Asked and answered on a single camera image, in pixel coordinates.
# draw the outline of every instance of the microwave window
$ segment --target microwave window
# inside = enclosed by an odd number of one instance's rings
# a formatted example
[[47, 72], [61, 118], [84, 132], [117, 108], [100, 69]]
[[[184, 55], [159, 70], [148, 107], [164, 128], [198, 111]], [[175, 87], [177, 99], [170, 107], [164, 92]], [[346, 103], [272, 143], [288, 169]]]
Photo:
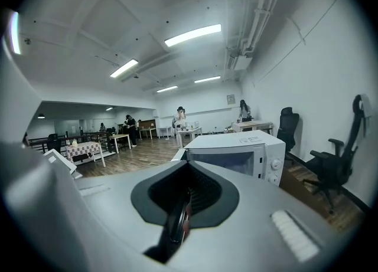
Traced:
[[191, 160], [217, 165], [245, 175], [253, 175], [253, 152], [200, 154], [191, 153]]

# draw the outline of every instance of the white microwave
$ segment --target white microwave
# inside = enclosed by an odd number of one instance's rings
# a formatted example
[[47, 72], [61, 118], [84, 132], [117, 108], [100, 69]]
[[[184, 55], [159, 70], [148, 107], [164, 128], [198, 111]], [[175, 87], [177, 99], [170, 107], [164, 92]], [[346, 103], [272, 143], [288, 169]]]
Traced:
[[185, 147], [185, 153], [179, 153], [183, 159], [217, 165], [278, 186], [284, 166], [285, 142], [261, 130], [253, 130], [198, 136]]

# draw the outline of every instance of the linear light fixture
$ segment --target linear light fixture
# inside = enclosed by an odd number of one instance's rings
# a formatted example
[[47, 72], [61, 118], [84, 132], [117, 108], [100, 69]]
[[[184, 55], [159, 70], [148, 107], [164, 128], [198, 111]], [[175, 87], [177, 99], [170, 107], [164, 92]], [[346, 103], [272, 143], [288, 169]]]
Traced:
[[215, 79], [220, 79], [220, 76], [212, 77], [212, 78], [207, 78], [207, 79], [197, 80], [197, 81], [195, 81], [194, 83], [205, 82], [205, 81], [210, 81], [210, 80], [215, 80]]
[[181, 43], [183, 41], [187, 41], [189, 39], [193, 39], [199, 36], [217, 33], [221, 31], [221, 25], [211, 25], [209, 27], [200, 28], [194, 31], [183, 33], [179, 36], [173, 37], [171, 39], [165, 40], [165, 44], [169, 47], [172, 47], [175, 44]]
[[11, 39], [13, 52], [20, 54], [19, 43], [18, 43], [18, 13], [14, 12], [11, 20]]
[[123, 66], [121, 66], [118, 70], [116, 70], [110, 76], [113, 77], [113, 78], [115, 78], [115, 77], [121, 75], [124, 71], [127, 71], [129, 68], [131, 68], [132, 66], [134, 66], [137, 63], [138, 62], [135, 59], [131, 59], [128, 63], [126, 63]]
[[158, 92], [158, 93], [161, 93], [162, 91], [166, 91], [166, 90], [173, 90], [173, 89], [177, 89], [177, 86], [171, 86], [171, 87], [167, 87], [166, 89], [157, 90], [157, 92]]

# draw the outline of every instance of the white table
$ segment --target white table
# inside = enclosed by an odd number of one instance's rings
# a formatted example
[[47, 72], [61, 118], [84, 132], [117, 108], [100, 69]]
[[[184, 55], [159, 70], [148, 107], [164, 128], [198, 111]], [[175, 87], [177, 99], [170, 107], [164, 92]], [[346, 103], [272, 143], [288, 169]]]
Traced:
[[179, 143], [180, 148], [183, 148], [183, 139], [181, 136], [190, 134], [191, 140], [193, 141], [195, 139], [195, 133], [201, 134], [202, 136], [202, 127], [197, 127], [197, 128], [189, 129], [189, 130], [178, 130], [177, 137], [178, 137], [178, 143]]
[[84, 155], [85, 153], [91, 153], [93, 161], [95, 162], [95, 152], [99, 151], [101, 154], [101, 160], [102, 160], [102, 166], [106, 167], [104, 156], [102, 155], [102, 148], [101, 144], [97, 142], [84, 142], [79, 143], [76, 147], [73, 145], [67, 145], [66, 146], [66, 158], [73, 164], [73, 157]]
[[171, 130], [171, 136], [172, 136], [172, 127], [171, 126], [159, 127], [158, 131], [157, 131], [159, 139], [160, 139], [161, 130], [166, 130], [167, 131], [167, 138], [166, 138], [166, 140], [169, 140], [170, 139], [170, 130]]
[[271, 126], [271, 125], [272, 125], [272, 122], [252, 120], [252, 121], [247, 121], [247, 122], [233, 123], [232, 129], [235, 132], [240, 133], [243, 131], [243, 129], [252, 128], [252, 130], [256, 130], [259, 127], [266, 127], [266, 126]]
[[122, 137], [127, 137], [127, 138], [128, 138], [129, 149], [131, 149], [131, 144], [130, 144], [130, 137], [129, 137], [129, 134], [109, 136], [110, 139], [114, 139], [114, 143], [115, 143], [115, 145], [116, 145], [116, 151], [117, 151], [117, 153], [119, 153], [119, 152], [118, 152], [118, 144], [117, 144], [117, 140], [120, 139], [120, 138], [122, 138]]
[[156, 130], [156, 128], [143, 128], [143, 129], [140, 129], [139, 130], [139, 137], [141, 138], [141, 140], [142, 140], [142, 132], [146, 132], [146, 137], [148, 137], [148, 133], [147, 132], [149, 132], [149, 135], [150, 135], [151, 140], [152, 140], [152, 133], [151, 133], [152, 130]]

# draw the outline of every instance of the chair armrest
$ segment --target chair armrest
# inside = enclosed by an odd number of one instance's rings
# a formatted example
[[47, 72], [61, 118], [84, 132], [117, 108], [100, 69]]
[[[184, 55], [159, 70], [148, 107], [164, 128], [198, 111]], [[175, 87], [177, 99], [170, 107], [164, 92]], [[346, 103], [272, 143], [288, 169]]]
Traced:
[[328, 158], [327, 155], [320, 153], [320, 152], [317, 152], [315, 150], [310, 151], [309, 154], [312, 155], [312, 156], [315, 156], [319, 159], [322, 159], [322, 160], [326, 160], [326, 158]]
[[344, 146], [344, 142], [336, 139], [328, 139], [331, 143], [337, 145], [337, 146]]

